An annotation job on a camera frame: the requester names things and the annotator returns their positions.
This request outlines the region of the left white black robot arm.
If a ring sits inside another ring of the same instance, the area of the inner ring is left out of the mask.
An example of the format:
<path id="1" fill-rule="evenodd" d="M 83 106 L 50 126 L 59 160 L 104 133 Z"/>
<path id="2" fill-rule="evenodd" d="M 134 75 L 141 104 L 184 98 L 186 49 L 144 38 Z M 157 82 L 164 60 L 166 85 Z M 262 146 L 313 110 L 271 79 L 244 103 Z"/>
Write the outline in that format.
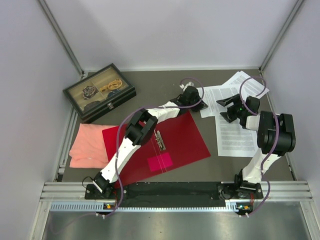
<path id="1" fill-rule="evenodd" d="M 121 171 L 134 153 L 148 143 L 158 123 L 177 118 L 189 109 L 199 111 L 206 105 L 203 87 L 201 91 L 191 83 L 181 87 L 183 93 L 177 97 L 160 106 L 141 107 L 120 124 L 116 134 L 116 152 L 92 180 L 97 194 L 102 198 L 113 194 L 113 184 L 120 181 Z"/>

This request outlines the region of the metal folder clip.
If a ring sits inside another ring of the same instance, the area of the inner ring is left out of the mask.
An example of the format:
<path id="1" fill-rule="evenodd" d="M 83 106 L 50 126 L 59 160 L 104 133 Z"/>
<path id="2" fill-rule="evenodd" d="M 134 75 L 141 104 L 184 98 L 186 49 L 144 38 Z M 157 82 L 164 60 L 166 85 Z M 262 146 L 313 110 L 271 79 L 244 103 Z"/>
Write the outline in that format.
<path id="1" fill-rule="evenodd" d="M 159 130 L 154 130 L 155 141 L 160 151 L 165 151 L 166 146 Z"/>

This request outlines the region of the red plastic folder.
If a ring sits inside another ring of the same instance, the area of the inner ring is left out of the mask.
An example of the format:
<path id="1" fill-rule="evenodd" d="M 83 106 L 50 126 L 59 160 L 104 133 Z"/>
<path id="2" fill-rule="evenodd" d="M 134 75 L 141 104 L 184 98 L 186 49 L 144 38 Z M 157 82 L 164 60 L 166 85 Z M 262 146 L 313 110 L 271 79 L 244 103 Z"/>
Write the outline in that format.
<path id="1" fill-rule="evenodd" d="M 163 174 L 210 157 L 210 152 L 190 112 L 156 125 L 151 139 L 141 146 L 127 162 L 123 158 L 133 150 L 124 141 L 125 127 L 113 126 L 102 131 L 109 162 L 102 176 L 116 187 Z"/>

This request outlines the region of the stack of printed papers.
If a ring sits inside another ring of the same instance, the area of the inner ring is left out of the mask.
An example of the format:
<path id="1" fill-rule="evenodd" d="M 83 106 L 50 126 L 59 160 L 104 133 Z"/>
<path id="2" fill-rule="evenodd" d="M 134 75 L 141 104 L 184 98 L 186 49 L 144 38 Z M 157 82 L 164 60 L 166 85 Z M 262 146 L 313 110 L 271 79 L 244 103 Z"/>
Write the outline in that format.
<path id="1" fill-rule="evenodd" d="M 222 86 L 225 87 L 225 86 L 236 85 L 239 87 L 246 79 L 249 79 L 249 78 L 250 76 L 244 71 L 238 71 L 230 79 L 228 79 Z M 269 91 L 270 90 L 267 87 L 265 87 L 262 83 L 258 82 L 253 78 L 250 78 L 242 86 L 241 92 L 244 98 L 246 98 L 245 95 L 247 95 L 247 96 L 253 96 L 258 99 L 261 99 Z"/>

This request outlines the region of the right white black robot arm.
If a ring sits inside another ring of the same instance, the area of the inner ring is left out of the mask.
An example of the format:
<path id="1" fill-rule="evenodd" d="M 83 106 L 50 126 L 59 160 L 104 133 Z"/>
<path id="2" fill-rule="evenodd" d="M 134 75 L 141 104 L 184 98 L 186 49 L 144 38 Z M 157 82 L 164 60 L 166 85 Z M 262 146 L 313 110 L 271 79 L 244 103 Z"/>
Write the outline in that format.
<path id="1" fill-rule="evenodd" d="M 217 104 L 226 107 L 220 115 L 228 122 L 239 120 L 243 129 L 257 132 L 257 151 L 249 164 L 234 177 L 231 190 L 239 198 L 256 194 L 270 166 L 296 146 L 294 120 L 291 114 L 259 111 L 260 100 L 248 96 L 245 100 L 236 94 L 220 99 Z"/>

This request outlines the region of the single printed paper sheet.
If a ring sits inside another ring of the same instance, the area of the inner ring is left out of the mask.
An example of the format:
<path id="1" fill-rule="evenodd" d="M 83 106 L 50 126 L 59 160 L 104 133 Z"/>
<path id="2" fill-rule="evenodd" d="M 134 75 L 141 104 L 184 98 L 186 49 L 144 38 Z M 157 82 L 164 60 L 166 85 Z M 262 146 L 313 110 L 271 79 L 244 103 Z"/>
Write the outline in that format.
<path id="1" fill-rule="evenodd" d="M 228 123 L 221 115 L 215 117 L 217 151 L 220 157 L 252 158 L 257 149 L 257 133 L 243 129 L 237 119 Z"/>

